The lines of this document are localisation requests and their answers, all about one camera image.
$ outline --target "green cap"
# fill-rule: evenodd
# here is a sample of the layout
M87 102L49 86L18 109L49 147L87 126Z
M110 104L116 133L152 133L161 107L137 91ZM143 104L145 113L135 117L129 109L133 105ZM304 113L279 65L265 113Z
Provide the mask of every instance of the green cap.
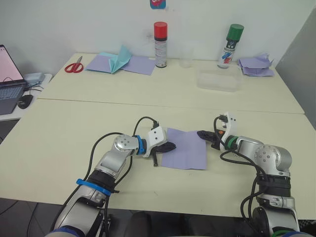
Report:
M239 24L231 24L226 39L239 41L243 32L243 26Z

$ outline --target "laptop keyboard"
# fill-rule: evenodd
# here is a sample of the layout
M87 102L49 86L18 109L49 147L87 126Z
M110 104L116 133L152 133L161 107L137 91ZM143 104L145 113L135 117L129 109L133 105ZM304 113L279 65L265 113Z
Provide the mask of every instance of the laptop keyboard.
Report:
M23 89L22 86L0 89L0 100L16 98L19 95L21 89Z

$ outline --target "laptop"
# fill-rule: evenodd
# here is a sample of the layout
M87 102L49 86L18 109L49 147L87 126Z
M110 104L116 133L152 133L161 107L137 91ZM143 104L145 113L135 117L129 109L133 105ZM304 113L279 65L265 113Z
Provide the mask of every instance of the laptop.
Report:
M26 84L4 45L0 44L0 115L13 112Z

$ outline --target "laptop screen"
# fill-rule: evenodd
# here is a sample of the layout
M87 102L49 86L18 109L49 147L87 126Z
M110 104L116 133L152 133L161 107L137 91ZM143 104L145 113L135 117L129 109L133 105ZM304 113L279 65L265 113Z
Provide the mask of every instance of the laptop screen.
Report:
M0 45L0 85L24 82L22 75L3 45Z

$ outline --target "purple paper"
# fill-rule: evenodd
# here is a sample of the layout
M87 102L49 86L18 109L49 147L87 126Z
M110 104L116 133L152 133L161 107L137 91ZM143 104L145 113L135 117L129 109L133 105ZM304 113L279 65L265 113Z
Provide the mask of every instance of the purple paper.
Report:
M252 77L273 77L275 75L269 68L242 68L242 72Z
M123 70L140 73L145 75L151 75L155 68L155 60L151 60L148 57L132 56L129 62L122 67Z
M206 142L196 131L184 132L168 128L167 137L177 148L162 154L162 166L176 169L206 169Z
M253 58L240 58L238 64L243 68L268 68L272 62L269 60L269 55L264 53Z
M109 59L111 57L97 55L94 59L86 66L86 70L90 71L98 71L98 72L105 72L111 73Z

